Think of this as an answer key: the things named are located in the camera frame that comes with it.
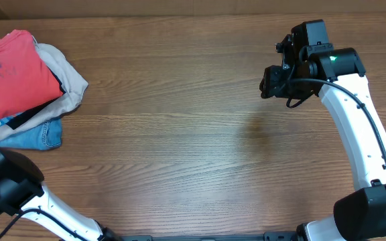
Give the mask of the red polo shirt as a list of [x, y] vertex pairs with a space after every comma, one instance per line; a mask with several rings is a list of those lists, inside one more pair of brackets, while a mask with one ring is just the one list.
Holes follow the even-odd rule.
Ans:
[[30, 32], [15, 29], [0, 39], [0, 119], [62, 95], [61, 83], [38, 55]]

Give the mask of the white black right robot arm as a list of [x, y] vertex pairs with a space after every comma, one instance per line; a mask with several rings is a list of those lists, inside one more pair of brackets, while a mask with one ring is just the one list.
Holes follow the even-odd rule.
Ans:
[[331, 216], [269, 240], [369, 240], [386, 236], [386, 132], [375, 110], [366, 70], [353, 48], [335, 49], [322, 20], [292, 28], [275, 49], [278, 66], [265, 69], [261, 97], [295, 108], [317, 96], [330, 113], [348, 155], [355, 190]]

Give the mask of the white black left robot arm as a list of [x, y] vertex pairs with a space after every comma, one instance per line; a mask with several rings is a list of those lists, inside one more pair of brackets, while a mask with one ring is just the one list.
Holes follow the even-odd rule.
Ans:
[[87, 218], [53, 194], [40, 169], [25, 155], [0, 148], [0, 214], [13, 217], [0, 239], [21, 218], [31, 220], [61, 240], [120, 240], [112, 230]]

